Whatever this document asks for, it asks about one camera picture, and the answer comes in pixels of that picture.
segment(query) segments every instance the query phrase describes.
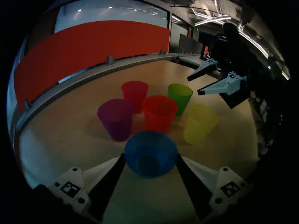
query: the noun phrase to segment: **yellow cup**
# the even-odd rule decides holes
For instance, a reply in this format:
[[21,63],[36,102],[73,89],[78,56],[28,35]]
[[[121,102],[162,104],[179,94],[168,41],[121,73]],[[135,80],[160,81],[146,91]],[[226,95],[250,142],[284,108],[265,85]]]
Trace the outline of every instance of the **yellow cup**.
[[218,118],[214,111],[204,105],[192,105],[189,109],[184,139],[190,144],[203,140],[217,125]]

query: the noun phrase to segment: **orange partition wall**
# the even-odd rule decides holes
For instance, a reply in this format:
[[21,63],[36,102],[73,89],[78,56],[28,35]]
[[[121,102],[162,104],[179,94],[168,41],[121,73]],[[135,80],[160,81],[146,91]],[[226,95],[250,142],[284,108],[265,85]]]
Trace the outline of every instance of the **orange partition wall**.
[[99,21],[64,29],[35,46],[15,69],[20,110],[59,80],[82,69],[115,59],[168,52],[170,30],[141,22]]

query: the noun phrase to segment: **ceiling light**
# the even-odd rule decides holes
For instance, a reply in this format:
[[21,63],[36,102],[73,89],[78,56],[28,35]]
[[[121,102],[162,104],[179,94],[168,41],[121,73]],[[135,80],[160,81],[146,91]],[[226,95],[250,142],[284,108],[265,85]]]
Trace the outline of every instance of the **ceiling light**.
[[178,19],[178,18],[177,18],[177,17],[175,17],[175,16],[172,16],[172,18],[174,18],[175,20],[177,20],[177,21],[181,22],[181,20],[180,20],[180,19]]
[[199,13],[199,12],[196,12],[195,15],[206,18],[206,19],[211,19],[212,18],[211,16],[208,16],[208,15],[205,15],[205,14],[202,14],[202,13]]
[[245,26],[245,25],[242,25],[242,24],[240,23],[239,26],[238,26],[238,29],[239,29],[240,31],[243,31],[244,26]]
[[[199,17],[203,17],[203,18],[206,18],[206,19],[211,19],[213,17],[211,16],[208,16],[208,15],[205,15],[205,14],[202,14],[202,13],[199,13],[199,12],[196,12],[195,15],[199,16]],[[217,23],[217,24],[220,24],[220,25],[223,25],[224,22],[223,21],[212,21],[214,23]]]
[[192,10],[192,12],[193,12],[194,14],[196,14],[196,12],[194,11],[194,9],[193,9],[193,8],[191,8],[191,10]]
[[285,74],[283,71],[281,71],[281,74],[282,74],[287,80],[290,79],[290,78],[287,76],[287,74]]
[[213,17],[211,19],[205,19],[203,21],[197,22],[195,24],[195,26],[201,25],[201,24],[205,24],[208,22],[214,22],[214,21],[221,21],[221,20],[225,20],[225,19],[231,19],[230,15],[225,15],[225,16],[217,16],[217,17]]
[[246,35],[245,33],[243,33],[242,31],[239,30],[239,34],[244,37],[245,39],[247,39],[250,43],[252,43],[257,49],[259,49],[259,51],[266,57],[268,58],[269,55],[268,53],[265,51],[264,48],[262,48],[261,45],[259,45],[256,41],[254,41],[253,39],[251,39],[248,35]]

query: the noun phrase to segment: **table surface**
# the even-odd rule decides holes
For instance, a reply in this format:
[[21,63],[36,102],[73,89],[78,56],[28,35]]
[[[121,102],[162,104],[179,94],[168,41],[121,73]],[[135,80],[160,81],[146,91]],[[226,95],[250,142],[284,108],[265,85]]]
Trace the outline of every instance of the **table surface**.
[[[204,75],[192,82],[194,70],[169,61],[127,68],[93,80],[63,95],[38,113],[22,131],[19,153],[24,175],[35,187],[51,184],[72,166],[82,170],[123,152],[126,142],[115,142],[97,118],[98,107],[122,98],[121,85],[140,80],[149,84],[148,96],[167,95],[171,83],[197,89],[215,81]],[[188,107],[203,104],[218,115],[217,127],[199,144],[183,139]],[[143,114],[134,115],[133,132],[144,129]],[[211,169],[228,166],[242,177],[255,169],[257,141],[248,101],[229,109],[219,95],[194,94],[182,116],[175,117],[168,136],[184,156]],[[168,174],[145,180],[126,165],[104,214],[105,223],[196,223],[196,214],[176,167]]]

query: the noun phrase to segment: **plastic cup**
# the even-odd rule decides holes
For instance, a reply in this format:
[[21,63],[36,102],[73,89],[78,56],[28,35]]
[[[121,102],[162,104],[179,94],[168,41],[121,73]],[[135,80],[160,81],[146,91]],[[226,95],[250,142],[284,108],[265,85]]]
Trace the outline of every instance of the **plastic cup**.
[[184,129],[185,141],[190,144],[199,143],[213,130],[217,123],[217,115],[209,107],[192,105]]
[[168,86],[168,97],[178,105],[176,115],[182,115],[192,95],[193,91],[188,86],[182,84],[170,84]]
[[178,149],[166,135],[143,131],[133,135],[127,142],[124,158],[133,172],[150,179],[172,170],[178,158]]
[[151,96],[143,102],[146,130],[166,133],[175,113],[176,102],[166,96]]
[[113,99],[103,103],[98,117],[115,141],[124,141],[131,135],[133,105],[128,100]]
[[142,112],[142,103],[147,97],[148,84],[141,81],[130,81],[121,86],[124,98],[134,107],[134,113]]

